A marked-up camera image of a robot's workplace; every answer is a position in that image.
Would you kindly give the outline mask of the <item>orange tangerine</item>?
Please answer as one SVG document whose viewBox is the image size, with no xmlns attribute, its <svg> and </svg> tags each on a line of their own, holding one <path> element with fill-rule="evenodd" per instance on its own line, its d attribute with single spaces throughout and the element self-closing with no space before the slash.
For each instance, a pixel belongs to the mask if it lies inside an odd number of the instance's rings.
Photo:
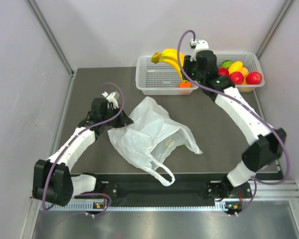
<svg viewBox="0 0 299 239">
<path fill-rule="evenodd" d="M 179 83 L 178 87 L 179 88 L 191 88 L 192 84 L 187 80 L 183 80 Z"/>
</svg>

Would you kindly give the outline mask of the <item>white plastic bag with fruit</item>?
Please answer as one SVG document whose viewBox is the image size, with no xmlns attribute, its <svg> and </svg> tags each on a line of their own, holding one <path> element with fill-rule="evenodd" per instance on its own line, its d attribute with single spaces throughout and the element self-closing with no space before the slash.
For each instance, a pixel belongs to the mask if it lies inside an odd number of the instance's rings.
<svg viewBox="0 0 299 239">
<path fill-rule="evenodd" d="M 164 161 L 178 146 L 202 154 L 189 127 L 172 120 L 153 98 L 145 97 L 129 117 L 133 124 L 109 130 L 109 140 L 129 164 L 149 173 L 162 185 L 175 182 Z"/>
</svg>

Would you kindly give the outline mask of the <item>yellow banana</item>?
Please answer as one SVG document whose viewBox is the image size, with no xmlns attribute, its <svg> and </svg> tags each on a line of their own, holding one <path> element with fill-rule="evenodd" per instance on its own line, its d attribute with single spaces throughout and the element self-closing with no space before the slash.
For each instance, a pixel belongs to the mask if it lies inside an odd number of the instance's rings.
<svg viewBox="0 0 299 239">
<path fill-rule="evenodd" d="M 183 53 L 178 53 L 176 49 L 167 48 L 162 52 L 154 53 L 151 57 L 151 62 L 154 64 L 163 62 L 170 65 L 178 73 L 181 80 L 187 82 L 181 71 L 181 67 L 184 65 L 184 59 L 185 55 Z"/>
</svg>

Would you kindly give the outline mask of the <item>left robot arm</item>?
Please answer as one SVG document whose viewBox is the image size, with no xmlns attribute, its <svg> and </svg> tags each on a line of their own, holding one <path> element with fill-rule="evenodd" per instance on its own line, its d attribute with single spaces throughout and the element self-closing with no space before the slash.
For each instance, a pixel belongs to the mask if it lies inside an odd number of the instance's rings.
<svg viewBox="0 0 299 239">
<path fill-rule="evenodd" d="M 70 138 L 46 160 L 34 165 L 32 196 L 42 202 L 66 206 L 72 197 L 88 193 L 99 197 L 103 185 L 96 175 L 83 173 L 72 176 L 71 170 L 84 151 L 108 128 L 123 128 L 133 124 L 118 103 L 118 92 L 103 93 L 94 98 L 91 110 L 79 122 Z"/>
</svg>

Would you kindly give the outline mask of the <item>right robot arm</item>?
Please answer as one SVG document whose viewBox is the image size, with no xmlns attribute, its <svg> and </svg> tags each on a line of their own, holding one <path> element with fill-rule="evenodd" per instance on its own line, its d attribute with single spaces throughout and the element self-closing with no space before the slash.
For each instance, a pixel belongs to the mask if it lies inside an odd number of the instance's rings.
<svg viewBox="0 0 299 239">
<path fill-rule="evenodd" d="M 287 134 L 265 122 L 243 99 L 234 82 L 219 74 L 217 57 L 211 50 L 199 51 L 194 60 L 186 55 L 183 70 L 185 77 L 194 80 L 228 114 L 249 144 L 241 161 L 220 182 L 223 196 L 234 197 L 241 185 L 281 157 Z"/>
</svg>

